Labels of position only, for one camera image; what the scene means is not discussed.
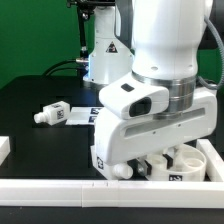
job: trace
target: white cylinder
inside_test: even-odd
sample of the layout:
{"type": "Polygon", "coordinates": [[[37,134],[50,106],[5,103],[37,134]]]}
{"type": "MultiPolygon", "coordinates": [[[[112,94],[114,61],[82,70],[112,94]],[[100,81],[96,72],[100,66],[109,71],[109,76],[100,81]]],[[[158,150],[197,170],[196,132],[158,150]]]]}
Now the white cylinder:
{"type": "Polygon", "coordinates": [[[128,164],[121,163],[114,166],[113,173],[118,178],[129,179],[133,175],[133,169],[128,164]]]}
{"type": "Polygon", "coordinates": [[[195,76],[204,15],[211,5],[212,0],[136,0],[133,71],[162,80],[195,76]]]}

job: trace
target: white block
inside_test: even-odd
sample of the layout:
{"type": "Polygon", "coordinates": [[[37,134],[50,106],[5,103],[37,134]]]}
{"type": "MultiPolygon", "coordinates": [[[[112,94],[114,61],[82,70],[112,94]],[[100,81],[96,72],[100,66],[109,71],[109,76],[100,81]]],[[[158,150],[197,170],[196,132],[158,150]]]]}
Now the white block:
{"type": "Polygon", "coordinates": [[[0,137],[0,165],[10,153],[9,137],[0,137]]]}
{"type": "Polygon", "coordinates": [[[0,180],[1,206],[82,206],[82,181],[0,180]]]}

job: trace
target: sticker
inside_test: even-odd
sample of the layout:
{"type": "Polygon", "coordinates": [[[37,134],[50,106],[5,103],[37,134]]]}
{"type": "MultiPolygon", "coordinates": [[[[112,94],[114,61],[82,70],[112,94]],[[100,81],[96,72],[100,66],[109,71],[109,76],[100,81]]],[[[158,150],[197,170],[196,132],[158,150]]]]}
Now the sticker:
{"type": "Polygon", "coordinates": [[[104,167],[103,167],[103,161],[99,157],[97,157],[97,164],[98,164],[98,168],[99,169],[101,169],[101,170],[104,169],[104,167]]]}
{"type": "Polygon", "coordinates": [[[64,110],[57,111],[57,118],[58,120],[64,118],[64,110]]]}
{"type": "Polygon", "coordinates": [[[92,108],[90,114],[95,114],[95,115],[97,115],[97,114],[99,114],[100,109],[102,109],[102,108],[92,108]]]}
{"type": "Polygon", "coordinates": [[[170,175],[169,176],[169,181],[182,181],[183,176],[181,175],[170,175]]]}
{"type": "Polygon", "coordinates": [[[97,116],[90,116],[89,117],[89,123],[94,123],[94,121],[96,120],[97,116]]]}
{"type": "Polygon", "coordinates": [[[117,48],[114,45],[114,42],[111,42],[110,46],[106,50],[107,53],[118,53],[117,48]]]}

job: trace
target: black cable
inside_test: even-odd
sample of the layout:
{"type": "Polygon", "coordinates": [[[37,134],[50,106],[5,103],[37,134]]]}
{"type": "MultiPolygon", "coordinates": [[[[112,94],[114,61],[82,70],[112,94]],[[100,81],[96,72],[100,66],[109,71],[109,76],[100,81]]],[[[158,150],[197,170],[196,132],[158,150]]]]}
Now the black cable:
{"type": "Polygon", "coordinates": [[[57,72],[57,71],[63,71],[63,70],[83,70],[85,68],[82,68],[82,67],[68,67],[68,68],[56,68],[54,70],[52,70],[51,72],[49,72],[47,74],[47,76],[51,76],[53,73],[57,72]]]}
{"type": "Polygon", "coordinates": [[[82,18],[82,11],[79,7],[77,7],[77,15],[78,15],[78,22],[79,22],[79,33],[80,33],[80,45],[81,47],[86,47],[86,35],[85,35],[85,26],[84,20],[82,18]]]}
{"type": "Polygon", "coordinates": [[[71,59],[71,60],[66,60],[66,61],[61,61],[57,64],[52,65],[50,68],[48,68],[43,74],[42,76],[48,76],[48,73],[51,72],[52,70],[54,70],[55,68],[62,66],[62,65],[66,65],[66,64],[70,64],[70,63],[76,63],[75,59],[71,59]]]}

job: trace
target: cable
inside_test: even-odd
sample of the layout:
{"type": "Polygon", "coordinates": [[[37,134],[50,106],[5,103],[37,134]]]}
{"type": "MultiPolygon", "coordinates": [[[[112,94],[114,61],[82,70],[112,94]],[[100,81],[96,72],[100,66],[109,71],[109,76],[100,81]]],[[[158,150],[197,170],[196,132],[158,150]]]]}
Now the cable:
{"type": "Polygon", "coordinates": [[[207,83],[201,76],[198,77],[198,81],[206,88],[211,89],[211,90],[219,90],[223,85],[224,85],[224,45],[222,42],[222,39],[216,30],[215,26],[212,24],[212,22],[209,20],[208,17],[205,16],[204,21],[206,22],[208,28],[210,29],[211,33],[213,34],[216,43],[218,45],[220,55],[221,55],[221,61],[222,61],[222,74],[220,81],[218,85],[210,85],[207,83]]]}
{"type": "Polygon", "coordinates": [[[51,76],[53,73],[58,72],[58,71],[63,71],[63,70],[83,70],[84,68],[82,67],[68,67],[68,68],[56,68],[54,70],[52,70],[51,72],[49,72],[47,74],[47,76],[51,76]]]}
{"type": "Polygon", "coordinates": [[[50,68],[48,68],[43,74],[42,76],[48,76],[48,73],[51,72],[52,70],[54,70],[55,68],[62,66],[62,65],[66,65],[66,64],[70,64],[70,63],[76,63],[75,59],[71,59],[71,60],[66,60],[66,61],[61,61],[57,64],[52,65],[50,68]]]}

